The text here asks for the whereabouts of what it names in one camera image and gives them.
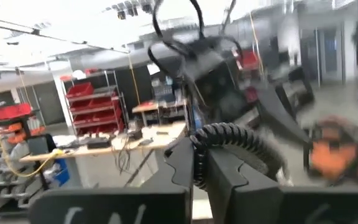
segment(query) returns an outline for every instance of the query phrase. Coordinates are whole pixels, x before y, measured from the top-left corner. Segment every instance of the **door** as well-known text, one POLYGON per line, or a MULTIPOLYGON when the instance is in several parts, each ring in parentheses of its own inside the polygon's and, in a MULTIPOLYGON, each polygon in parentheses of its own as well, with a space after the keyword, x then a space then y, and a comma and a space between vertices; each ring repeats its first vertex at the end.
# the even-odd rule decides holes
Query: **door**
POLYGON ((345 80, 342 67, 342 29, 332 26, 318 29, 321 56, 321 82, 338 83, 345 80))
POLYGON ((26 86, 18 88, 17 93, 19 94, 20 102, 30 104, 31 108, 36 111, 35 115, 41 122, 41 125, 45 126, 44 118, 42 117, 42 113, 40 111, 40 106, 37 101, 37 96, 35 95, 34 87, 26 86))
POLYGON ((300 37, 302 67, 311 81, 320 84, 317 30, 301 30, 300 37))
POLYGON ((47 82, 34 85, 34 91, 37 95, 45 125, 65 122, 55 83, 47 82))

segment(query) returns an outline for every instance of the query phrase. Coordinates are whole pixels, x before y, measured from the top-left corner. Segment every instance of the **metal shelving rack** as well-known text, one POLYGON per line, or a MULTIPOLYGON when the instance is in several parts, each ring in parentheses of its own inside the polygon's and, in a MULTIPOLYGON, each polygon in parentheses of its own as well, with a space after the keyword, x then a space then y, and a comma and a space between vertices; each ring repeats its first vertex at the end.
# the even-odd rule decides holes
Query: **metal shelving rack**
MULTIPOLYGON (((114 75, 114 81, 116 82, 115 85, 110 85, 109 79, 108 79, 108 72, 106 70, 103 70, 101 72, 96 72, 96 73, 91 73, 89 75, 87 75, 87 78, 90 77, 95 77, 95 76, 99 76, 99 75, 104 75, 104 77, 106 78, 107 81, 107 87, 102 87, 102 88, 96 88, 94 89, 93 94, 91 95, 85 95, 85 96, 78 96, 78 97, 74 97, 74 98, 66 98, 65 100, 65 104, 66 104, 66 108, 68 109, 69 113, 70 113, 70 123, 71 123, 71 127, 73 128, 73 132, 74 134, 77 136, 78 130, 81 128, 88 128, 88 127, 96 127, 96 126, 100 126, 100 125, 104 125, 104 124, 113 124, 116 123, 119 129, 119 123, 121 120, 121 117, 123 118, 123 125, 124 128, 127 128, 127 124, 128 124, 128 112, 127 112, 127 108, 126 108, 126 103, 125 103, 125 99, 124 99, 124 94, 120 91, 119 86, 118 86, 118 82, 117 82, 117 76, 116 76, 116 71, 112 71, 113 75, 114 75), (92 100, 92 99, 97 99, 97 98, 102 98, 102 97, 110 97, 111 103, 112 105, 109 106, 103 106, 100 108, 90 108, 87 110, 80 110, 80 111, 71 111, 70 110, 70 103, 76 102, 76 101, 83 101, 83 100, 92 100), (117 115, 117 108, 114 106, 114 101, 115 100, 119 100, 119 104, 121 107, 121 115, 120 116, 116 116, 117 115), (114 114, 115 114, 115 121, 110 120, 110 121, 97 121, 97 120, 92 120, 90 122, 87 123, 83 123, 83 124, 75 124, 74 122, 74 116, 77 115, 81 115, 81 114, 91 114, 91 113, 97 113, 100 111, 106 111, 106 110, 113 110, 114 114)), ((64 94, 67 93, 66 89, 65 89, 65 82, 71 82, 72 86, 74 86, 74 80, 75 79, 70 79, 70 80, 62 80, 62 89, 64 94)))
MULTIPOLYGON (((26 135, 31 136, 29 127, 29 118, 34 116, 31 114, 23 115, 13 119, 0 121, 0 127, 6 127, 11 124, 20 123, 22 130, 26 135)), ((4 145, 7 152, 10 153, 10 160, 19 172, 29 173, 40 167, 40 162, 31 164, 21 164, 13 159, 12 151, 19 151, 20 155, 25 156, 29 153, 29 147, 26 141, 17 144, 7 142, 7 137, 12 134, 9 131, 0 131, 1 144, 4 145)), ((29 201, 33 200, 34 195, 39 195, 40 192, 48 190, 49 185, 45 180, 43 170, 41 169, 37 175, 32 177, 18 177, 14 175, 6 166, 6 161, 2 158, 0 146, 0 217, 4 216, 25 216, 27 215, 27 208, 29 201)))

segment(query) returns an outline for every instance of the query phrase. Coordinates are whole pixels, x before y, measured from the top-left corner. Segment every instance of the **wooden table top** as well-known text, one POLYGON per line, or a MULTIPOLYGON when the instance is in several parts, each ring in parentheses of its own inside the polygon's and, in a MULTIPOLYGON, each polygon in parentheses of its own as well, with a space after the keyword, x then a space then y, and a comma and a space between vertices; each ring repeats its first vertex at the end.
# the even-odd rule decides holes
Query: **wooden table top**
POLYGON ((181 101, 175 101, 175 102, 169 102, 169 103, 151 103, 151 104, 146 104, 146 105, 137 105, 136 107, 134 107, 132 109, 133 113, 140 113, 140 112, 145 112, 145 111, 152 111, 152 110, 157 110, 159 106, 161 106, 162 108, 174 108, 177 106, 183 106, 186 104, 186 100, 181 100, 181 101))
MULTIPOLYGON (((167 144, 170 144, 176 138, 179 138, 184 133, 185 127, 185 122, 177 122, 173 124, 143 128, 142 132, 144 134, 144 137, 138 141, 132 141, 127 143, 126 150, 164 148, 167 144), (140 142, 150 138, 153 138, 152 143, 146 146, 139 146, 140 142)), ((122 150, 122 148, 125 146, 126 140, 127 139, 125 135, 118 135, 111 141, 112 147, 88 150, 86 146, 81 146, 78 149, 72 149, 69 153, 55 156, 54 158, 63 159, 77 156, 97 156, 102 154, 115 153, 122 150)), ((20 159, 19 162, 45 161, 51 156, 51 153, 37 156, 28 155, 20 159)))

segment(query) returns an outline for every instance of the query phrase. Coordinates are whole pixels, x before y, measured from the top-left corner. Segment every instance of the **black cable harness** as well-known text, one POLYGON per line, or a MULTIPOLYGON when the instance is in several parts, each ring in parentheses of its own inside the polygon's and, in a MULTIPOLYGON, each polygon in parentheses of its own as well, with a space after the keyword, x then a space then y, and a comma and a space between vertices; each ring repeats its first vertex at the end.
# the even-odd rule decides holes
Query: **black cable harness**
MULTIPOLYGON (((152 47, 158 43, 158 42, 162 42, 166 47, 168 47, 169 49, 175 51, 176 53, 178 53, 179 55, 181 55, 184 60, 182 61, 182 65, 185 63, 185 60, 187 58, 190 59, 194 59, 197 57, 197 50, 194 48, 194 46, 191 46, 190 44, 184 44, 178 40, 175 40, 173 37, 164 37, 162 34, 162 31, 160 29, 160 26, 158 25, 158 21, 157 21, 157 12, 158 9, 160 8, 161 4, 162 4, 163 0, 156 0, 155 1, 155 6, 154 6, 154 10, 153 10, 153 14, 152 14, 152 22, 153 22, 153 27, 155 30, 155 33, 157 34, 157 36, 159 37, 160 40, 158 40, 157 42, 152 43, 148 49, 147 49, 147 55, 149 56, 150 60, 156 65, 158 66, 158 68, 165 73, 166 75, 169 75, 171 78, 173 79, 183 79, 183 77, 181 77, 177 72, 171 72, 169 71, 167 68, 165 68, 160 62, 159 60, 154 56, 153 52, 152 52, 152 47)), ((218 36, 211 36, 211 37, 205 37, 204 36, 204 20, 203 20, 203 13, 201 12, 201 8, 200 5, 198 4, 198 2, 196 0, 190 0, 191 4, 194 6, 194 8, 196 9, 197 12, 197 16, 198 16, 198 26, 199 26, 199 31, 198 31, 198 38, 199 40, 205 40, 206 42, 210 43, 211 47, 215 47, 214 44, 216 44, 217 42, 220 42, 222 40, 228 40, 230 42, 232 42, 237 50, 238 53, 240 55, 240 58, 243 59, 244 56, 242 54, 242 50, 241 50, 241 46, 240 44, 235 40, 235 38, 231 37, 231 36, 227 36, 227 35, 218 35, 218 36)))
POLYGON ((194 183, 200 189, 206 188, 206 156, 208 148, 213 146, 239 146, 250 152, 266 164, 268 170, 265 175, 274 181, 277 181, 276 174, 280 169, 283 169, 285 175, 288 173, 287 163, 282 155, 251 129, 232 123, 207 124, 190 136, 190 139, 195 146, 194 183))
MULTIPOLYGON (((198 20, 199 20, 199 39, 190 44, 184 44, 175 40, 174 38, 165 38, 162 34, 160 27, 157 22, 157 11, 161 5, 163 0, 156 0, 155 7, 153 11, 153 26, 157 36, 160 38, 162 43, 167 46, 169 49, 174 50, 179 55, 183 57, 182 60, 182 68, 186 65, 187 60, 197 60, 203 56, 203 51, 197 48, 197 44, 203 45, 204 47, 209 47, 210 50, 217 51, 217 43, 222 40, 229 40, 233 42, 242 58, 242 50, 239 43, 233 37, 229 37, 226 35, 218 35, 212 37, 205 37, 203 34, 204 30, 204 22, 203 15, 196 0, 190 0, 192 5, 197 11, 198 20)), ((229 12, 234 7, 234 3, 231 4, 231 8, 229 12)), ((227 19, 224 20, 223 30, 227 24, 227 19)), ((153 44, 149 47, 147 53, 158 68, 164 72, 166 75, 171 76, 173 79, 180 79, 184 81, 186 84, 186 79, 184 76, 180 76, 179 74, 175 74, 169 72, 162 64, 154 57, 152 53, 153 44)), ((244 150, 248 152, 249 156, 245 156, 244 153, 241 153, 242 156, 239 156, 244 162, 248 163, 251 167, 255 168, 259 172, 265 174, 268 178, 272 180, 276 180, 276 175, 280 169, 283 170, 283 174, 286 177, 287 172, 287 163, 285 159, 280 155, 280 153, 274 150, 273 147, 269 145, 264 139, 260 136, 256 135, 252 130, 242 128, 238 125, 232 123, 214 123, 207 124, 203 126, 201 129, 196 131, 195 135, 190 136, 191 141, 195 147, 195 161, 194 161, 194 181, 195 185, 200 189, 206 190, 206 173, 207 173, 207 153, 208 148, 213 146, 224 146, 231 145, 240 147, 242 152, 244 150)), ((165 151, 165 155, 169 157, 172 153, 172 149, 175 144, 171 144, 170 147, 165 151)))

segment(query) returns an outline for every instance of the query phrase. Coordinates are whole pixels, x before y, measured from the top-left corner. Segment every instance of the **red storage bin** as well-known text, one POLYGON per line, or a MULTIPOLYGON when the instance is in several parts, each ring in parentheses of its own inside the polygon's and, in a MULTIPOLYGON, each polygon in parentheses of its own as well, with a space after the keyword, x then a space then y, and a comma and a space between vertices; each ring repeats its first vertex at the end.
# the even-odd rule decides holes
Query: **red storage bin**
POLYGON ((104 108, 107 106, 115 106, 116 108, 119 106, 119 100, 111 100, 111 97, 100 97, 91 100, 90 108, 104 108))
POLYGON ((92 94, 93 94, 93 87, 92 87, 92 84, 90 82, 88 82, 88 83, 77 84, 77 85, 72 86, 68 90, 66 97, 74 98, 74 97, 87 96, 87 95, 92 95, 92 94))
POLYGON ((98 127, 78 128, 77 135, 93 134, 98 132, 98 127))
POLYGON ((12 106, 0 106, 0 120, 12 119, 31 114, 31 111, 31 105, 28 103, 21 103, 12 106))
POLYGON ((90 109, 91 100, 76 101, 70 105, 70 111, 82 111, 90 109))
POLYGON ((114 110, 106 110, 95 113, 93 116, 93 122, 115 121, 116 118, 118 120, 121 118, 121 109, 119 108, 116 108, 116 113, 114 113, 114 110))
POLYGON ((79 114, 77 116, 75 116, 73 122, 74 124, 83 124, 83 123, 88 123, 92 121, 92 114, 79 114))
POLYGON ((104 124, 99 126, 98 133, 114 133, 115 131, 122 131, 124 130, 124 123, 120 120, 119 124, 104 124))

